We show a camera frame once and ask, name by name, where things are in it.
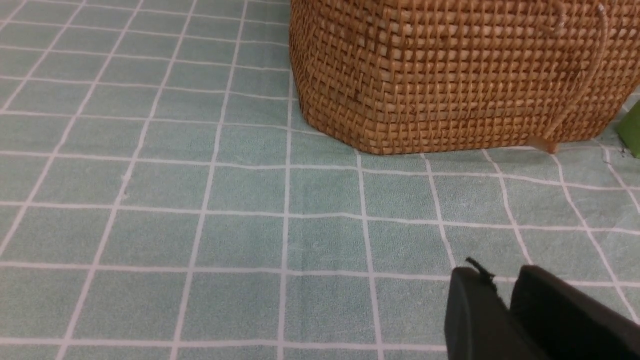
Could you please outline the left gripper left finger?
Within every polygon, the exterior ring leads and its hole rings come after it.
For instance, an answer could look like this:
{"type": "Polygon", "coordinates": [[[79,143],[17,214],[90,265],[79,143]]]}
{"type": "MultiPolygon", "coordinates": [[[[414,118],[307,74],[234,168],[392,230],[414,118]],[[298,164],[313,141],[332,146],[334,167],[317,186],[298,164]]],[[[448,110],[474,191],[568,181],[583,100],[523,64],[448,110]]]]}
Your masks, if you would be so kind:
{"type": "Polygon", "coordinates": [[[498,294],[494,274],[477,260],[455,267],[445,312],[449,360],[544,360],[546,354],[526,335],[498,294]]]}

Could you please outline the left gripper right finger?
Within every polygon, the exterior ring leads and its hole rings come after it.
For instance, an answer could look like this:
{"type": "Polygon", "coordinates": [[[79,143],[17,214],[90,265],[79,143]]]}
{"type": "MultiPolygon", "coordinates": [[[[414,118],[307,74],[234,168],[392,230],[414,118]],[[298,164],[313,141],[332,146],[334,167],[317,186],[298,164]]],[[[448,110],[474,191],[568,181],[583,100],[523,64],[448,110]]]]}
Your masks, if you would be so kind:
{"type": "Polygon", "coordinates": [[[637,360],[637,323],[537,265],[519,270],[510,314],[546,360],[637,360]]]}

